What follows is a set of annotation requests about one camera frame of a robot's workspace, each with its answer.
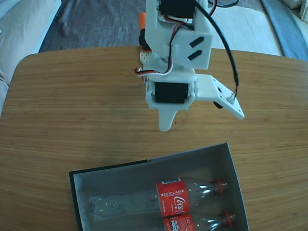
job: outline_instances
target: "empty bottle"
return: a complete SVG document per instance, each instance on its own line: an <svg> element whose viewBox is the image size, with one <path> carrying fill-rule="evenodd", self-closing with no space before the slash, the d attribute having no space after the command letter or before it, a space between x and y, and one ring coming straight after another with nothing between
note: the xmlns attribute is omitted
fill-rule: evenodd
<svg viewBox="0 0 308 231"><path fill-rule="evenodd" d="M130 215L170 217L188 213L201 201L222 195L227 189L223 180L204 181L179 178L160 181L140 192L94 195L90 198L91 215L98 220Z"/></svg>
<svg viewBox="0 0 308 231"><path fill-rule="evenodd" d="M221 215L203 214L201 217L189 214L164 219L151 231L214 231L229 227L235 221L233 212Z"/></svg>

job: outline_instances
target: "white wire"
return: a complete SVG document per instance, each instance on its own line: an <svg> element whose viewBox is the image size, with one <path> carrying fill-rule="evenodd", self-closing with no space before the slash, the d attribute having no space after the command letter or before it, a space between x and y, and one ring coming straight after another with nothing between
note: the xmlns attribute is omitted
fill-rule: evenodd
<svg viewBox="0 0 308 231"><path fill-rule="evenodd" d="M160 72L144 73L144 74L137 74L137 76L139 76L139 77L150 76L150 75L166 76L166 75L169 75L171 73L172 69L173 69L173 60L171 59L171 67L169 68L169 70L167 72L165 72L165 73L160 73Z"/></svg>

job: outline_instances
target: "gray box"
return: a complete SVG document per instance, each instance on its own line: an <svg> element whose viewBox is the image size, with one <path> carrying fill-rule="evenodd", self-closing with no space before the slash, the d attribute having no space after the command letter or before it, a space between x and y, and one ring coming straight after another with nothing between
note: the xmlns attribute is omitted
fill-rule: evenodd
<svg viewBox="0 0 308 231"><path fill-rule="evenodd" d="M236 214L236 222L228 230L249 230L241 189L227 143L151 160L73 171L69 176L79 231L123 230L120 228L120 220L93 221L90 217L91 195L113 194L123 189L138 191L158 181L182 177L202 180L225 179L228 191L220 197L213 198L214 201L211 200L211 203L203 204L198 208L198 213L220 214L232 210ZM131 222L135 226L139 225L139 221ZM127 224L124 227L128 231L138 230L130 228Z"/></svg>

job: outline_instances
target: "wood grain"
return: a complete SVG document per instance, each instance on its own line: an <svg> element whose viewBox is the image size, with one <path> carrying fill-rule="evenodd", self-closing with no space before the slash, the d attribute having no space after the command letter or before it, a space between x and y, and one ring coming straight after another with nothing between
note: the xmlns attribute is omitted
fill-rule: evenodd
<svg viewBox="0 0 308 231"><path fill-rule="evenodd" d="M158 130L137 47L30 55L0 120L0 230L76 231L68 172L228 142L251 231L307 230L308 63L234 52L243 121L212 103ZM210 73L234 88L223 50Z"/></svg>

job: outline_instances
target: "gray carpet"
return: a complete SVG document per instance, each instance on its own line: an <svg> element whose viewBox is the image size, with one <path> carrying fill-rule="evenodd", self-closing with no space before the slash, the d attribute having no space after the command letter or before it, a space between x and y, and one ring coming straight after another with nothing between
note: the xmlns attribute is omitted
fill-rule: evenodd
<svg viewBox="0 0 308 231"><path fill-rule="evenodd" d="M281 0L261 0L284 56L308 60L308 46L289 7Z"/></svg>
<svg viewBox="0 0 308 231"><path fill-rule="evenodd" d="M263 11L260 0L241 0L239 6ZM40 52L138 45L138 14L144 11L145 0L62 0Z"/></svg>

